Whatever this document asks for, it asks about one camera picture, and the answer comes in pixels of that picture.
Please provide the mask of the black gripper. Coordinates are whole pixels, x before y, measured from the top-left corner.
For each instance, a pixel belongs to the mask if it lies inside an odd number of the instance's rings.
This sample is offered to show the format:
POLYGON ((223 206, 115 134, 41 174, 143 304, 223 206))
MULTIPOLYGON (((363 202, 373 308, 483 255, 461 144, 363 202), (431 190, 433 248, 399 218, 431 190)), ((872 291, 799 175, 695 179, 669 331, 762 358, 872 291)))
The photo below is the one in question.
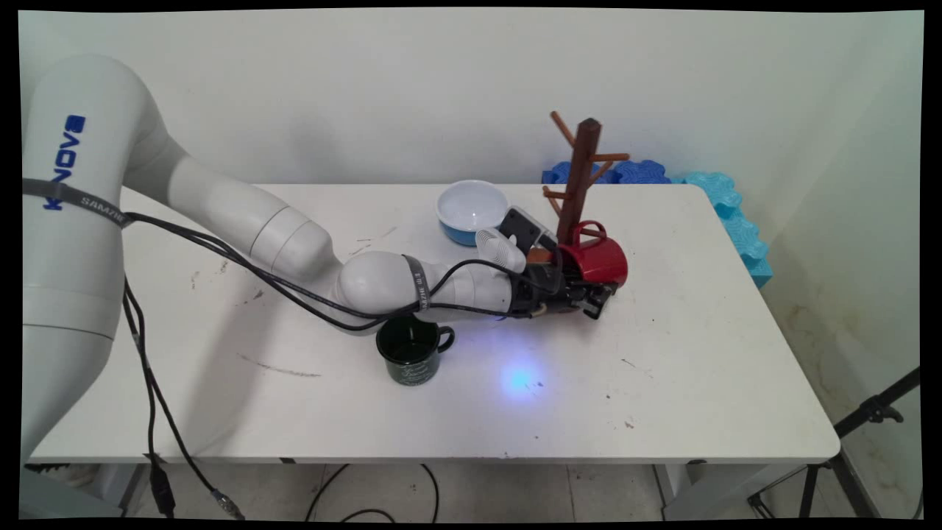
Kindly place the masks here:
POLYGON ((511 281, 511 315, 579 312, 598 321, 606 303, 618 291, 616 283, 586 283, 578 268, 554 263, 531 263, 511 281))

